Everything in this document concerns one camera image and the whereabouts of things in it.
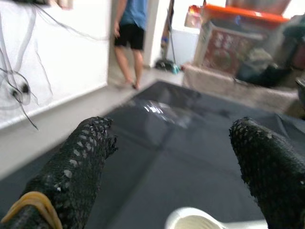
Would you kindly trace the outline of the black power plug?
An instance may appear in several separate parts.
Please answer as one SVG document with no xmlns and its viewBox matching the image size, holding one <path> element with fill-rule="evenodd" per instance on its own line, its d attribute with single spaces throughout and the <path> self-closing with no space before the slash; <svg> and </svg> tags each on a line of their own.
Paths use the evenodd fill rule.
<svg viewBox="0 0 305 229">
<path fill-rule="evenodd" d="M 30 93 L 30 87 L 27 83 L 24 83 L 21 85 L 19 88 L 18 86 L 14 86 L 11 83 L 8 83 L 8 85 L 11 87 L 11 95 L 14 98 L 17 97 L 22 97 L 24 94 L 29 94 Z"/>
</svg>

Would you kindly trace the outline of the yellow rubber band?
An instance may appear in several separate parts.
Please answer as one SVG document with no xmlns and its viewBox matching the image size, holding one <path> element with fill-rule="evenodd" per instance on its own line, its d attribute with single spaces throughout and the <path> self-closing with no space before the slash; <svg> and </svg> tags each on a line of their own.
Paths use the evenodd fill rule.
<svg viewBox="0 0 305 229">
<path fill-rule="evenodd" d="M 1 219 L 1 223 L 6 223 L 12 219 L 25 206 L 34 206 L 44 220 L 48 222 L 52 229 L 63 229 L 61 220 L 49 198 L 38 191 L 31 191 L 20 197 Z"/>
</svg>

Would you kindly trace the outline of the person in black shorts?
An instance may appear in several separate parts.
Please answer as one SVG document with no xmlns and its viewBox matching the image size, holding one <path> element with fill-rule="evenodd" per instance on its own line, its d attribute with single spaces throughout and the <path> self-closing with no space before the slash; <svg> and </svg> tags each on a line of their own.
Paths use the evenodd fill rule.
<svg viewBox="0 0 305 229">
<path fill-rule="evenodd" d="M 140 87 L 143 70 L 143 47 L 147 23 L 148 0 L 119 0 L 114 19 L 114 52 L 125 82 L 135 90 Z M 130 46 L 134 58 L 135 82 L 124 48 Z"/>
</svg>

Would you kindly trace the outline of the mop with teal head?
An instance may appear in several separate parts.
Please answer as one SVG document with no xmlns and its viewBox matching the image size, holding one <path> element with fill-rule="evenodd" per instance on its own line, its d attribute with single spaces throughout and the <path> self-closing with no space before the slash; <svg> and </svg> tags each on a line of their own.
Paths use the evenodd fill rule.
<svg viewBox="0 0 305 229">
<path fill-rule="evenodd" d="M 174 0 L 170 0 L 169 8 L 167 9 L 167 29 L 168 29 L 167 50 L 169 51 L 171 49 L 173 59 L 171 61 L 167 59 L 167 62 L 171 66 L 172 73 L 178 74 L 180 71 L 180 68 L 176 63 L 176 57 L 175 57 L 175 51 L 174 51 L 173 29 L 172 29 L 173 14 L 174 14 Z"/>
</svg>

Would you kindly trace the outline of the orange-lidded storage box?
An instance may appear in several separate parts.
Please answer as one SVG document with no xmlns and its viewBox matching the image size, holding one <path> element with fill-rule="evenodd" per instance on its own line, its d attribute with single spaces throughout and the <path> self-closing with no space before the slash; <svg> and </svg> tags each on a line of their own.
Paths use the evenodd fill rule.
<svg viewBox="0 0 305 229">
<path fill-rule="evenodd" d="M 266 12 L 207 4 L 193 64 L 235 75 L 248 52 L 287 18 Z"/>
</svg>

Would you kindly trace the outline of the black tablecloth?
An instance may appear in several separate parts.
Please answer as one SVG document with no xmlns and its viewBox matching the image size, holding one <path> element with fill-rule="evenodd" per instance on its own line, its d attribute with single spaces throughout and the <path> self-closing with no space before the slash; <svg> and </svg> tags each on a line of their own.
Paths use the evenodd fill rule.
<svg viewBox="0 0 305 229">
<path fill-rule="evenodd" d="M 305 156 L 305 121 L 169 83 L 157 82 L 109 112 L 117 151 L 105 161 L 84 229 L 164 229 L 183 207 L 224 223 L 265 220 L 229 137 L 233 122 L 244 117 Z M 0 181 L 0 220 L 62 145 Z"/>
</svg>

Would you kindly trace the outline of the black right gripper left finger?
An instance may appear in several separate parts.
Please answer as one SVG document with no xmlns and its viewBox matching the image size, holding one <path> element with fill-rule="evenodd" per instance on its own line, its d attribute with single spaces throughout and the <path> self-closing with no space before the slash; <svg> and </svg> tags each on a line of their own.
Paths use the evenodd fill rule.
<svg viewBox="0 0 305 229">
<path fill-rule="evenodd" d="M 54 206 L 63 229 L 84 229 L 100 191 L 105 161 L 117 151 L 111 125 L 111 119 L 100 116 L 80 122 L 39 173 L 27 182 L 20 197 L 31 191 L 41 192 Z M 29 205 L 8 222 L 0 222 L 0 229 L 52 228 Z"/>
</svg>

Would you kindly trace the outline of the white chest freezer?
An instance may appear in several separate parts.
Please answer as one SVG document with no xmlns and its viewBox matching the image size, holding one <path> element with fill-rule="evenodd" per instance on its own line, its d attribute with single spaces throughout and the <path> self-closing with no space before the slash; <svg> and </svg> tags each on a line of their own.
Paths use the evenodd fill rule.
<svg viewBox="0 0 305 229">
<path fill-rule="evenodd" d="M 172 29 L 172 39 L 169 40 L 166 58 L 183 65 L 192 62 L 199 39 L 198 28 L 184 27 L 182 30 Z"/>
</svg>

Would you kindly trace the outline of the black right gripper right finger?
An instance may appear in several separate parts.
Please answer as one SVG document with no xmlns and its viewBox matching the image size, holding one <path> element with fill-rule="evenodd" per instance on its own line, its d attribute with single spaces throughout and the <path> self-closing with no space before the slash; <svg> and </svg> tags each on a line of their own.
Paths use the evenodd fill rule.
<svg viewBox="0 0 305 229">
<path fill-rule="evenodd" d="M 229 137 L 268 229 L 305 229 L 305 156 L 249 117 L 234 121 Z"/>
</svg>

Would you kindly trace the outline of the white plastic table top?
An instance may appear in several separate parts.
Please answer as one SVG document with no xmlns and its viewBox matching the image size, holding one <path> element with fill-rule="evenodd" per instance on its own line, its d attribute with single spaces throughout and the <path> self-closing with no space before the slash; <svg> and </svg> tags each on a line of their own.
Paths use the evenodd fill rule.
<svg viewBox="0 0 305 229">
<path fill-rule="evenodd" d="M 224 223 L 197 208 L 174 210 L 167 218 L 164 229 L 268 229 L 265 220 Z"/>
</svg>

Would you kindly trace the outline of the shiny black bag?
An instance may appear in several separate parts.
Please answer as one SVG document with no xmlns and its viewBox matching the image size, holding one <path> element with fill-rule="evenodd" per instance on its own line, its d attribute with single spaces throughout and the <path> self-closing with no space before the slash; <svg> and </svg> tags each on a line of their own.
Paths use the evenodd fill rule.
<svg viewBox="0 0 305 229">
<path fill-rule="evenodd" d="M 274 87 L 292 72 L 290 67 L 277 63 L 263 48 L 254 48 L 245 57 L 235 79 L 263 87 Z"/>
</svg>

